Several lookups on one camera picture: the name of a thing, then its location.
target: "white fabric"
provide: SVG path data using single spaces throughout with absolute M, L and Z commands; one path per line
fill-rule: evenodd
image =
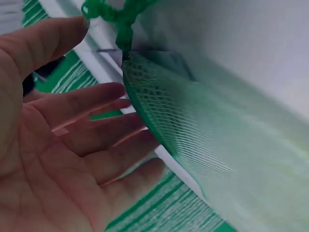
M 23 0 L 0 0 L 0 34 L 22 27 L 22 8 Z

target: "fingernail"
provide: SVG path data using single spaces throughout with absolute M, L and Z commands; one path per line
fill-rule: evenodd
M 90 27 L 90 19 L 87 19 L 84 17 L 84 26 L 86 29 L 89 29 Z

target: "green yarn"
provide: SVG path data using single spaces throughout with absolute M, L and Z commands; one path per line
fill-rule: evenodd
M 118 10 L 105 3 L 105 0 L 86 0 L 82 12 L 87 19 L 102 17 L 105 21 L 114 23 L 118 30 L 116 45 L 123 52 L 128 52 L 132 46 L 132 24 L 139 13 L 156 1 L 158 0 L 126 0 L 123 9 Z

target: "hand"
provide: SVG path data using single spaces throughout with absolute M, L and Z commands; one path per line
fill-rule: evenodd
M 121 84 L 23 103 L 23 78 L 75 47 L 83 24 L 48 19 L 0 37 L 1 232 L 102 232 L 163 172 L 153 159 L 119 178 L 158 146 L 136 114 L 85 119 L 127 107 Z

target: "finger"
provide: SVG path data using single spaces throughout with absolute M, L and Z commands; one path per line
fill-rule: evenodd
M 121 110 L 124 108 L 128 108 L 131 105 L 131 102 L 127 99 L 118 99 L 114 101 L 112 104 L 102 107 L 98 110 L 95 110 L 93 112 L 90 112 L 87 114 L 85 117 L 82 117 L 78 119 L 76 122 L 73 122 L 65 127 L 67 132 L 69 131 L 76 131 L 80 129 L 88 129 L 95 127 L 97 125 L 102 124 L 102 122 L 106 121 L 106 118 L 104 119 L 98 119 L 98 120 L 91 120 L 91 117 L 93 116 L 99 116 L 104 113 L 108 113 L 110 111 L 116 111 L 116 110 Z
M 101 186 L 110 203 L 112 218 L 115 218 L 157 184 L 164 171 L 164 163 L 159 158 L 151 159 L 128 176 Z
M 54 131 L 92 111 L 108 106 L 124 94 L 125 89 L 122 84 L 106 83 L 63 94 L 49 95 L 29 104 L 42 114 Z
M 105 121 L 94 128 L 64 134 L 60 139 L 72 152 L 83 157 L 113 146 L 144 127 L 136 113 L 108 118 Z
M 144 130 L 109 150 L 85 156 L 84 160 L 96 181 L 102 184 L 124 174 L 158 146 L 158 141 L 148 130 Z
M 128 108 L 130 105 L 131 102 L 128 99 L 118 99 L 106 107 L 90 112 L 89 117 L 101 115 L 110 111 L 125 109 Z
M 33 70 L 72 50 L 83 40 L 87 30 L 84 17 L 78 16 L 47 19 L 2 35 L 0 59 L 3 68 L 7 71 L 17 68 L 24 79 Z

